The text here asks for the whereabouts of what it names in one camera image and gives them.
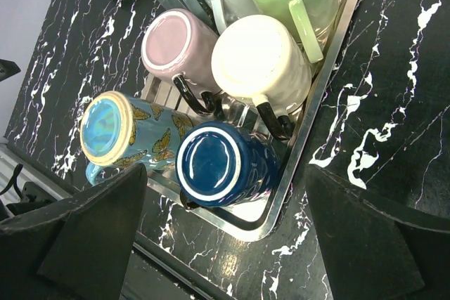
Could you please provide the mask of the pink mug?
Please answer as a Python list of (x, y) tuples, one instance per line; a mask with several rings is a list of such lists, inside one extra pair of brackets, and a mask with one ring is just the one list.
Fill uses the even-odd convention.
[(186, 9), (160, 14), (148, 27), (141, 59), (154, 77), (176, 87), (189, 107), (202, 117), (213, 115), (221, 89), (212, 74), (212, 52), (219, 38)]

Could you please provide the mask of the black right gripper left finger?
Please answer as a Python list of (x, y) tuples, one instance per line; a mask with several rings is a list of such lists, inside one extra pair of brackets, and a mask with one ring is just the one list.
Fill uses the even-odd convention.
[(1, 221), (2, 299), (118, 299), (146, 193), (135, 164)]

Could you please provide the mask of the blue butterfly mug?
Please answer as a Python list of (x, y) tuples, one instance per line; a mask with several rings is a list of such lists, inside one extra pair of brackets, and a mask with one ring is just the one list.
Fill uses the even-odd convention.
[(118, 91), (102, 93), (89, 104), (80, 124), (80, 143), (89, 160), (87, 181), (100, 183), (98, 175), (107, 167), (173, 169), (177, 149), (194, 126), (194, 119), (169, 107)]

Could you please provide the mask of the cream mug black handle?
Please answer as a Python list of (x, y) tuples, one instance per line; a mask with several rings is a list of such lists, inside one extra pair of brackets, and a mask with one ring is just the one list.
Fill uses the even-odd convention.
[(267, 15), (237, 20), (214, 45), (211, 67), (219, 87), (253, 105), (274, 138), (292, 137), (289, 114), (306, 100), (312, 72), (281, 22)]

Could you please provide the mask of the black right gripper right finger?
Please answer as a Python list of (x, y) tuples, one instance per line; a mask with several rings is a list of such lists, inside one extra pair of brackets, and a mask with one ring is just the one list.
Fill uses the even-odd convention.
[(334, 299), (448, 299), (449, 220), (318, 166), (305, 188)]

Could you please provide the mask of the dark blue mug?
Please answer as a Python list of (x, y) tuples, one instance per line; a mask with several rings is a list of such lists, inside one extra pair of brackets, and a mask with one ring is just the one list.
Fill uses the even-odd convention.
[(225, 122), (197, 125), (176, 152), (175, 172), (185, 209), (227, 207), (268, 195), (280, 159), (261, 133)]

